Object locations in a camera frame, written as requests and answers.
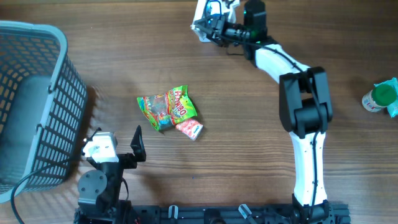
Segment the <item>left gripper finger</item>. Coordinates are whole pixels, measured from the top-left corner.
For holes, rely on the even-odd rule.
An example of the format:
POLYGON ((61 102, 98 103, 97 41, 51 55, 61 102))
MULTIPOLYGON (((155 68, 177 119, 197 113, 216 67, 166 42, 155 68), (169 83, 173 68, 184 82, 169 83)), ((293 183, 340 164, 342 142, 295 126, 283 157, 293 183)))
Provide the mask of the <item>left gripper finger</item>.
POLYGON ((137 162, 146 161, 146 150, 142 140, 142 129, 140 125, 138 125, 136 128, 136 132, 134 133, 130 147, 133 150, 133 154, 137 162))
POLYGON ((99 132, 99 131, 102 131, 102 129, 101 129, 100 127, 96 128, 96 130, 94 131, 94 133, 93 133, 91 136, 89 136, 89 137, 87 138, 87 140, 93 140, 93 137, 94 137, 95 134, 96 134, 97 132, 99 132))

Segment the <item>white tissue pack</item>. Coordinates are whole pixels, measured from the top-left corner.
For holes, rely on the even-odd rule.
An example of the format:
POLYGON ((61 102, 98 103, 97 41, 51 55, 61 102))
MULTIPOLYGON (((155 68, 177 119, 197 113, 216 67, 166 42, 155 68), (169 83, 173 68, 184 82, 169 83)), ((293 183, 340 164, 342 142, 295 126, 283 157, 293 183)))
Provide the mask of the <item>white tissue pack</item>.
POLYGON ((228 22, 236 22, 235 9, 240 5, 240 0, 198 0, 191 29, 199 31, 195 22, 212 15, 222 15, 227 17, 228 22))

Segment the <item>Haribo gummy candy bag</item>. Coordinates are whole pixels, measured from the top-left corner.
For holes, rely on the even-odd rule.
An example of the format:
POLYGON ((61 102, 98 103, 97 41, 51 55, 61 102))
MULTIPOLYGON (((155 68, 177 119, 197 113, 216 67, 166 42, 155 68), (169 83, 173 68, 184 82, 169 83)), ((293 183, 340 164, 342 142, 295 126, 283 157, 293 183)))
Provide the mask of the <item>Haribo gummy candy bag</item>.
POLYGON ((187 85, 174 87, 163 94, 137 97, 137 102, 156 131, 169 129, 197 115, 187 85))

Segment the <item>red orange snack pack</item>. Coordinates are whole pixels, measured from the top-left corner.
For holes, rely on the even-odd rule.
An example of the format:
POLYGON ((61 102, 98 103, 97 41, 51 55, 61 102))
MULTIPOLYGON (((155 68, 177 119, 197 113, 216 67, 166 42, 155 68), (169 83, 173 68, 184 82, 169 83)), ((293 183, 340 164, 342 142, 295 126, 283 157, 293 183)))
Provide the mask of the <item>red orange snack pack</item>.
POLYGON ((187 135, 191 140, 196 140, 203 129, 203 125, 193 118, 178 123, 176 129, 187 135))

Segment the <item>green lid jar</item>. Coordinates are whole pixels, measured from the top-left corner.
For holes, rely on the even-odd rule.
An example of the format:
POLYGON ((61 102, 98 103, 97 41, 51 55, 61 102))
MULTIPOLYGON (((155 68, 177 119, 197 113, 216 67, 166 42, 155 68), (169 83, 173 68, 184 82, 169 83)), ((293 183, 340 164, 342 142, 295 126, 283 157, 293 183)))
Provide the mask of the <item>green lid jar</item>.
POLYGON ((397 99, 395 89, 387 84, 376 86, 362 98, 363 107, 370 112, 378 112, 391 105, 397 99))

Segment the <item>teal wet wipes pack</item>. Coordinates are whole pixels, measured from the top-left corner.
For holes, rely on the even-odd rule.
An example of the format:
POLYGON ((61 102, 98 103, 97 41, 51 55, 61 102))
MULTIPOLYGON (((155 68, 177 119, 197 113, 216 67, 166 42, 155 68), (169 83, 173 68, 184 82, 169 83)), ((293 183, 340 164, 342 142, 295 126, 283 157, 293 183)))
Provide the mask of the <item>teal wet wipes pack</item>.
POLYGON ((385 106, 391 118, 397 116, 397 78, 374 84, 376 102, 385 106))

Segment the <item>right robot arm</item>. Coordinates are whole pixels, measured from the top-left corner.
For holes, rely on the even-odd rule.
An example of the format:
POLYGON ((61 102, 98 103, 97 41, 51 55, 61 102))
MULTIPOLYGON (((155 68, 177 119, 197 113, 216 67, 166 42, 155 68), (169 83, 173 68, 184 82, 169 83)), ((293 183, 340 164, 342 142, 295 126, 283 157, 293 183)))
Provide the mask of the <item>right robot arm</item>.
POLYGON ((244 22, 236 22, 239 1, 199 1, 191 25, 202 42, 241 45, 244 57, 279 84, 279 118, 295 156, 292 203, 266 205, 259 223, 324 223, 332 215, 323 181, 323 143, 333 117, 326 71, 287 54, 267 33, 263 1, 247 1, 244 22))

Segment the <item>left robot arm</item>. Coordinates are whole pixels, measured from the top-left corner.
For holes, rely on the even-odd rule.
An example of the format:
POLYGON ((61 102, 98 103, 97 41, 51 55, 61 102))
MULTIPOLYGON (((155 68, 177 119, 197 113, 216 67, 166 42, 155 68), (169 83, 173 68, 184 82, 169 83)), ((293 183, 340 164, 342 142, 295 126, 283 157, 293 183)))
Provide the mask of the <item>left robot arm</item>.
POLYGON ((140 223, 141 219, 128 198, 119 198, 121 186, 127 186, 123 173, 146 160, 142 129, 136 128, 130 147, 132 152, 118 154, 117 139, 112 132, 98 128, 85 139, 82 156, 94 167, 78 181, 78 208, 74 223, 140 223))

